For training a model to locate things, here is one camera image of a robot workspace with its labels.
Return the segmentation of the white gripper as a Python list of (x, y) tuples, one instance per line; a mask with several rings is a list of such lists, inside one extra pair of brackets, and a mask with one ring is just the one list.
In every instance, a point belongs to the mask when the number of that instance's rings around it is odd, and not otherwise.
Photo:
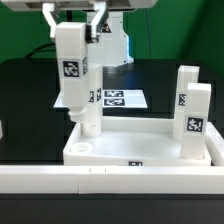
[(109, 10), (132, 10), (154, 7), (159, 0), (0, 0), (13, 11), (41, 11), (50, 27), (50, 37), (55, 37), (56, 19), (59, 10), (93, 10), (96, 12), (86, 25), (87, 43), (99, 41), (101, 29), (108, 18)]

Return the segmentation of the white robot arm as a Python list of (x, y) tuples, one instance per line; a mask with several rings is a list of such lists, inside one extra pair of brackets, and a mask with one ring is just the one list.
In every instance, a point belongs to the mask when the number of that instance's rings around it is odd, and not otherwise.
[(1, 0), (13, 11), (42, 11), (51, 7), (48, 14), (66, 10), (87, 12), (87, 22), (92, 22), (102, 4), (108, 11), (101, 28), (101, 41), (89, 47), (91, 63), (101, 63), (106, 73), (129, 67), (134, 59), (129, 55), (129, 36), (123, 28), (123, 13), (136, 9), (148, 9), (158, 0)]

